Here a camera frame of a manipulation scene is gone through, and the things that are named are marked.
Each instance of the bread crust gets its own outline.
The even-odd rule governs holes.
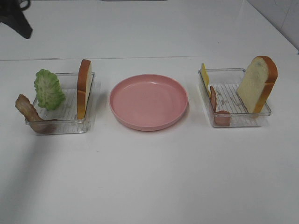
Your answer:
[[[88,69],[91,61],[83,59],[79,69],[78,82],[77,82],[77,90],[81,90],[86,92],[86,81],[88,75]]]
[[[77,90],[77,119],[85,117],[85,96],[86,92]]]
[[[261,57],[268,65],[269,74],[266,83],[274,83],[278,77],[278,71],[275,63],[268,56],[257,56],[257,57]]]
[[[263,92],[256,103],[253,113],[259,113],[262,110],[263,106],[266,103],[267,98],[269,97],[269,95],[272,91],[273,86],[274,86],[274,83],[265,83]]]
[[[86,93],[88,71],[91,66],[91,61],[83,59],[80,65],[78,81],[77,81],[77,119],[83,119],[86,112]]]

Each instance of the black object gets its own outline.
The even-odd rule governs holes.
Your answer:
[[[5,23],[21,36],[29,39],[32,28],[23,11],[31,5],[30,0],[0,0],[0,22]]]

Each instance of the white wall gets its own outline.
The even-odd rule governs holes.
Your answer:
[[[299,50],[299,0],[247,0]]]

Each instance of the toast slice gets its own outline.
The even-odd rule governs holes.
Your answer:
[[[268,56],[257,56],[245,71],[237,93],[248,113],[259,113],[278,77],[275,63]]]
[[[92,78],[92,63],[84,59],[80,65],[77,82],[77,119],[85,117]]]

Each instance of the green lettuce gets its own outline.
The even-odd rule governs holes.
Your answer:
[[[65,100],[57,75],[49,70],[41,69],[36,73],[34,87],[36,89],[38,106],[41,108],[55,110]]]

